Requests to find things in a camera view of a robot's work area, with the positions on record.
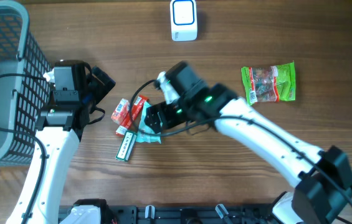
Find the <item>teal wipes pack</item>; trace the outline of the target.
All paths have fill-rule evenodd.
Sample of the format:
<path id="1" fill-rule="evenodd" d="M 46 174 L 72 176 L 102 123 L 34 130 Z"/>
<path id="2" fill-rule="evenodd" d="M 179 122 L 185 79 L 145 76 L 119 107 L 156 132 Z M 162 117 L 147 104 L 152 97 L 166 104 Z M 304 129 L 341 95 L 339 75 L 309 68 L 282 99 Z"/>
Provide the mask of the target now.
<path id="1" fill-rule="evenodd" d="M 152 136 L 152 134 L 154 134 L 155 132 L 147 124 L 145 124 L 146 109 L 149 108 L 150 106 L 151 105 L 147 101 L 143 105 L 140 123 L 138 127 L 140 130 L 143 131 L 143 133 L 141 132 L 137 133 L 136 142 L 147 142 L 147 143 L 158 142 L 159 144 L 161 144 L 161 138 L 159 136 Z"/>

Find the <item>red tissue pack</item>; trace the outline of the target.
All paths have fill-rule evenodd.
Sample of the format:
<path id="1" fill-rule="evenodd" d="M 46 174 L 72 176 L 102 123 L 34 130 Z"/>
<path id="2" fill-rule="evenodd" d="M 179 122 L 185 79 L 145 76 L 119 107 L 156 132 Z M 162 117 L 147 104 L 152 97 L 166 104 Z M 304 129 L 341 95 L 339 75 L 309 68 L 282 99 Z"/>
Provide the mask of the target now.
<path id="1" fill-rule="evenodd" d="M 113 111 L 111 119 L 116 124 L 120 124 L 128 114 L 130 102 L 127 99 L 122 98 Z"/>

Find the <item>green white gum pack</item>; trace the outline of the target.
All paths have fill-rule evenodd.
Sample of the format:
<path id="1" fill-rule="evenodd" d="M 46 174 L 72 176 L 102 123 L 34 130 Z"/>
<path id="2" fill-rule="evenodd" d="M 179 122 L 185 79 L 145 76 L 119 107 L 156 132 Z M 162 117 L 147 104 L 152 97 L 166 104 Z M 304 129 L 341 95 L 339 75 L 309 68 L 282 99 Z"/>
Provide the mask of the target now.
<path id="1" fill-rule="evenodd" d="M 127 131 L 123 137 L 123 140 L 120 144 L 120 148 L 115 156 L 115 159 L 118 161 L 128 162 L 133 147 L 136 142 L 137 135 L 132 131 Z"/>

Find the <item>green gummy candy bag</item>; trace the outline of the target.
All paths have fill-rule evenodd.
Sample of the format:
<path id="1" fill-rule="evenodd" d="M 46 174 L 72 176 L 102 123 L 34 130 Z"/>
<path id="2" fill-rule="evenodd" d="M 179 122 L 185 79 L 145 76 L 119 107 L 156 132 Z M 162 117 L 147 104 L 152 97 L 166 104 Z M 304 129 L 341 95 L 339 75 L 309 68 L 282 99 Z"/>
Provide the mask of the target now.
<path id="1" fill-rule="evenodd" d="M 242 82 L 249 105 L 261 102 L 295 101 L 295 63 L 268 67 L 242 67 Z"/>

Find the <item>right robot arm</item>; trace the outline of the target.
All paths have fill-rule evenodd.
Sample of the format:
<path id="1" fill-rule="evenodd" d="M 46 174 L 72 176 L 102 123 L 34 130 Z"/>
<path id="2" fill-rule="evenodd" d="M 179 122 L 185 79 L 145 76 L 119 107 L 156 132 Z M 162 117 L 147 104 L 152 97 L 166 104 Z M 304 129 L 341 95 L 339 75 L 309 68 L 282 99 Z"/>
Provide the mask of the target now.
<path id="1" fill-rule="evenodd" d="M 331 223 L 352 205 L 352 169 L 338 147 L 323 150 L 296 138 L 249 106 L 223 84 L 209 86 L 186 62 L 161 72 L 153 84 L 164 101 L 152 106 L 146 124 L 172 136 L 208 125 L 250 148 L 293 188 L 272 208 L 282 223 Z"/>

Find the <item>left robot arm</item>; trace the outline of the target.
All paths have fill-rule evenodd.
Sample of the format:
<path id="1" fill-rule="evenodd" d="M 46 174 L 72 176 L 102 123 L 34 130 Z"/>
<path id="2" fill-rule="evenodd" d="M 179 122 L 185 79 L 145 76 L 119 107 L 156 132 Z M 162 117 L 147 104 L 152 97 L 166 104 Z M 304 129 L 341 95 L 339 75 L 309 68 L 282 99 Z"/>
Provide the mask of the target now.
<path id="1" fill-rule="evenodd" d="M 36 144 L 26 181 L 8 223 L 58 223 L 70 162 L 90 114 L 115 81 L 99 67 L 81 61 L 60 62 L 44 78 L 54 84 L 53 100 L 36 121 Z"/>

